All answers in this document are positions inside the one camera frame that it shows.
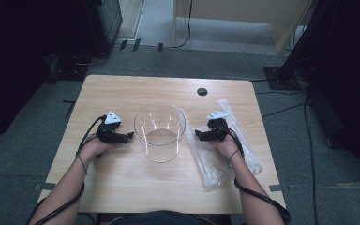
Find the black wrist band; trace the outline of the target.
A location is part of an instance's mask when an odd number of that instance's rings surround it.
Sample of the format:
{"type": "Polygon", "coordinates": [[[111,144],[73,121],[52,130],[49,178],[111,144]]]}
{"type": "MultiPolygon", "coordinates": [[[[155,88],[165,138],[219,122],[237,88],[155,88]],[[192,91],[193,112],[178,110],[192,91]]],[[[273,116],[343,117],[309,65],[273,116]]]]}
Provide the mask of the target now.
{"type": "Polygon", "coordinates": [[[235,150],[235,151],[230,155],[230,157],[228,158],[228,160],[227,160],[227,166],[228,166],[228,168],[233,169],[232,158],[233,158],[238,152],[241,153],[240,149],[235,150]]]}
{"type": "Polygon", "coordinates": [[[82,168],[83,168],[85,174],[88,175],[87,168],[86,168],[85,165],[84,165],[84,162],[83,162],[83,160],[82,160],[82,158],[81,158],[81,156],[80,156],[80,152],[79,152],[79,151],[76,152],[76,158],[81,162],[81,165],[82,165],[82,168]]]}

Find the black metal stand base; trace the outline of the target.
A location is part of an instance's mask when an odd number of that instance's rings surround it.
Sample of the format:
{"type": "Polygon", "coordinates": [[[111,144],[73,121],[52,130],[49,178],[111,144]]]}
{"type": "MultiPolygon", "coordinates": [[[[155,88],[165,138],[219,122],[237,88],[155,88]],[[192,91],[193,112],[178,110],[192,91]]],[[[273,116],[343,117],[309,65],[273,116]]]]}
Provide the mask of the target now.
{"type": "Polygon", "coordinates": [[[88,66],[81,65],[65,65],[59,62],[49,77],[51,82],[56,83],[57,81],[78,81],[82,82],[86,76],[88,66]]]}
{"type": "Polygon", "coordinates": [[[272,90],[301,90],[292,72],[287,72],[281,67],[264,67],[263,72],[272,90]]]}

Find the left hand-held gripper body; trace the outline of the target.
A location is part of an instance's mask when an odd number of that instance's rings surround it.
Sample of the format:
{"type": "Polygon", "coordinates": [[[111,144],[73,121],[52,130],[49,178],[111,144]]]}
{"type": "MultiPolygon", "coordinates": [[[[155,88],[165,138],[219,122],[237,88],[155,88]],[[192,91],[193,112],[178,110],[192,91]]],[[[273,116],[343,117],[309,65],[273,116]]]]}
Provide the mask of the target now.
{"type": "Polygon", "coordinates": [[[121,133],[115,130],[121,124],[121,118],[113,111],[109,111],[106,115],[100,116],[100,125],[97,128],[97,137],[105,143],[118,143],[121,138],[124,138],[121,133]]]}

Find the person's dark clothing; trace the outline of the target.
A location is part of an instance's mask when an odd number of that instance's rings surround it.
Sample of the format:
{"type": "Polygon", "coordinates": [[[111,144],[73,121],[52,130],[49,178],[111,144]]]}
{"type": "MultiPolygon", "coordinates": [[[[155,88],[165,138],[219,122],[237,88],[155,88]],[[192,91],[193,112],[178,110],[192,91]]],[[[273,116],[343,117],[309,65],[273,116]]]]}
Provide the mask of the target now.
{"type": "Polygon", "coordinates": [[[110,225],[214,225],[212,222],[174,211],[155,211],[125,216],[110,225]]]}

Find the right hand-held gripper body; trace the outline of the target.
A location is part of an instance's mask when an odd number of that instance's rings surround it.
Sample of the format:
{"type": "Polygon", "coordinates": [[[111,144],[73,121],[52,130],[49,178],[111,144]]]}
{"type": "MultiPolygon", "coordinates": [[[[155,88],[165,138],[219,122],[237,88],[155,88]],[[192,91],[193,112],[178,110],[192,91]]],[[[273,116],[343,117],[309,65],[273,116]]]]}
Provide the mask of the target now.
{"type": "Polygon", "coordinates": [[[209,128],[207,134],[207,141],[220,141],[222,142],[229,133],[229,127],[225,118],[229,114],[227,112],[214,111],[207,115],[207,126],[209,128]]]}

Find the dark curtain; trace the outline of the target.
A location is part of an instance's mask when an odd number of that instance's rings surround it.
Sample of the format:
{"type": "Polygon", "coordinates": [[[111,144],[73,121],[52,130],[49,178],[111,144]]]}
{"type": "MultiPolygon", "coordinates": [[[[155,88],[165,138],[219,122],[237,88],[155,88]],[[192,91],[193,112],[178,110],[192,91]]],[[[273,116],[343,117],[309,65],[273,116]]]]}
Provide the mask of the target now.
{"type": "Polygon", "coordinates": [[[51,75],[45,57],[57,54],[57,29],[82,0],[0,0],[0,135],[51,75]]]}
{"type": "Polygon", "coordinates": [[[281,78],[296,71],[309,82],[328,145],[360,158],[360,0],[318,0],[281,78]]]}

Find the black cabinet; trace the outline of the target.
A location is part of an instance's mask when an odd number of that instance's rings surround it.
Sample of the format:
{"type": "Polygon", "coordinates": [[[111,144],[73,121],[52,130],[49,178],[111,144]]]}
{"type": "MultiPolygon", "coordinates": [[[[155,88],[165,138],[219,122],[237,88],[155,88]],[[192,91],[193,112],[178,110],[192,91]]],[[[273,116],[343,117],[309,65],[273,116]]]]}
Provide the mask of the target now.
{"type": "Polygon", "coordinates": [[[84,0],[97,55],[111,52],[123,21],[119,0],[84,0]]]}

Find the black right wrist band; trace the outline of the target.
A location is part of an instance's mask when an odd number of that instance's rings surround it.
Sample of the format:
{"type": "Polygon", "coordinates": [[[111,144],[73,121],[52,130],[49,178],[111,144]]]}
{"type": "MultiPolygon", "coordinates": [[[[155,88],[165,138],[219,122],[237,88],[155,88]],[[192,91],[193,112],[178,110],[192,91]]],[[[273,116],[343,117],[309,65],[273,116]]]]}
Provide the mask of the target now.
{"type": "Polygon", "coordinates": [[[233,169],[232,158],[233,158],[238,152],[241,153],[240,149],[235,150],[235,151],[230,155],[230,157],[228,158],[228,160],[227,160],[227,166],[228,166],[228,168],[233,169]]]}

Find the clear plastic bag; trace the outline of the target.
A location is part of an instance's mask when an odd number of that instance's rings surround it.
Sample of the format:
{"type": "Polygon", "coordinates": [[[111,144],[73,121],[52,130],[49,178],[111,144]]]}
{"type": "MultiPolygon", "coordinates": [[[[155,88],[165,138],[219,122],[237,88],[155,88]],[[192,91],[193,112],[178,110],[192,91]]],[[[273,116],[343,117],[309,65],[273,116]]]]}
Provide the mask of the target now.
{"type": "MultiPolygon", "coordinates": [[[[228,127],[229,133],[231,135],[237,146],[239,147],[244,161],[250,168],[253,174],[258,174],[263,171],[263,165],[255,156],[253,150],[251,149],[250,144],[248,143],[248,138],[245,136],[244,131],[241,129],[233,110],[226,99],[220,99],[217,101],[218,106],[220,107],[221,112],[228,113],[229,115],[225,118],[228,127]]],[[[187,143],[191,154],[194,156],[194,159],[197,163],[200,173],[202,175],[202,180],[206,188],[216,188],[221,186],[225,182],[233,178],[233,170],[228,168],[227,159],[222,156],[219,151],[209,142],[201,142],[198,136],[195,134],[195,129],[200,131],[208,131],[207,126],[207,116],[206,124],[201,127],[192,127],[188,120],[186,120],[186,131],[185,135],[187,137],[187,143]]]]}

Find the person's left hand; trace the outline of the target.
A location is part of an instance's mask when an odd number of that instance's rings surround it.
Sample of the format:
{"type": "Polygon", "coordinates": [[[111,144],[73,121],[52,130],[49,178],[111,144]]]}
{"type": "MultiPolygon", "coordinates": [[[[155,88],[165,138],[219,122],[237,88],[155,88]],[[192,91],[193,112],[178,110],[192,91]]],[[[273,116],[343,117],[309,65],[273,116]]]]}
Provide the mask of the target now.
{"type": "Polygon", "coordinates": [[[97,155],[119,148],[119,143],[102,142],[95,134],[90,135],[82,146],[79,157],[83,161],[91,162],[97,155]]]}

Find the person's right hand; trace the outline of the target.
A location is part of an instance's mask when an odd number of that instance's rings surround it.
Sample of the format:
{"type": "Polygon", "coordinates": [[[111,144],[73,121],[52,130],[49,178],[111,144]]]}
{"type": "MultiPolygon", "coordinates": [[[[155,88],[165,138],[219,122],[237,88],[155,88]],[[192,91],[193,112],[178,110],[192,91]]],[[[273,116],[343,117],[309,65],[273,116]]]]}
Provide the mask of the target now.
{"type": "MultiPolygon", "coordinates": [[[[228,159],[235,150],[239,149],[239,147],[237,146],[235,140],[233,139],[233,137],[231,135],[227,135],[223,141],[211,141],[210,143],[226,159],[228,159]]],[[[233,158],[239,158],[240,156],[241,156],[241,153],[238,152],[233,158]]]]}

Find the beige wooden furniture panel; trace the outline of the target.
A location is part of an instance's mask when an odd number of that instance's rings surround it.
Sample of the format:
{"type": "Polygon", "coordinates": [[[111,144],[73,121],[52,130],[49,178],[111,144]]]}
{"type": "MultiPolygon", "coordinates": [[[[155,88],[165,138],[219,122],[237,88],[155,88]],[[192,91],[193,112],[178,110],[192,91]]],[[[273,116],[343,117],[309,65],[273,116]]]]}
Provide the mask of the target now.
{"type": "Polygon", "coordinates": [[[173,0],[172,43],[176,19],[266,23],[277,53],[284,53],[291,36],[313,11],[316,0],[173,0]]]}

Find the black left wrist band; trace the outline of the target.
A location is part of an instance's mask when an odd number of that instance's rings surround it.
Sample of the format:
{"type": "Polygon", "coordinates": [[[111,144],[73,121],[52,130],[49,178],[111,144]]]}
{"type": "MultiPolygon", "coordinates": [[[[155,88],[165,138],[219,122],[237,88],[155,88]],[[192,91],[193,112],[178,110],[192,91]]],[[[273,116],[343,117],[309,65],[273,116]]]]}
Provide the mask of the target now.
{"type": "Polygon", "coordinates": [[[85,174],[88,175],[87,168],[86,168],[85,165],[84,165],[84,162],[83,162],[83,160],[82,160],[82,158],[81,158],[81,156],[80,156],[80,152],[79,152],[79,151],[76,152],[76,158],[81,162],[81,165],[82,165],[82,168],[83,168],[85,174]]]}

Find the clear cylindrical container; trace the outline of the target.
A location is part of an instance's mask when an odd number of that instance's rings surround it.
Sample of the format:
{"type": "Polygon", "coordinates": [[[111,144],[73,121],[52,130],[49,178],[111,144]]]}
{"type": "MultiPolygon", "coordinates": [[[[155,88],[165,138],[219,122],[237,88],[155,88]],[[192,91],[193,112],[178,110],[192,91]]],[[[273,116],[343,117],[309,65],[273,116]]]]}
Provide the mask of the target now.
{"type": "Polygon", "coordinates": [[[144,155],[156,163],[172,161],[180,152],[186,117],[171,104],[149,105],[138,111],[134,130],[144,155]]]}

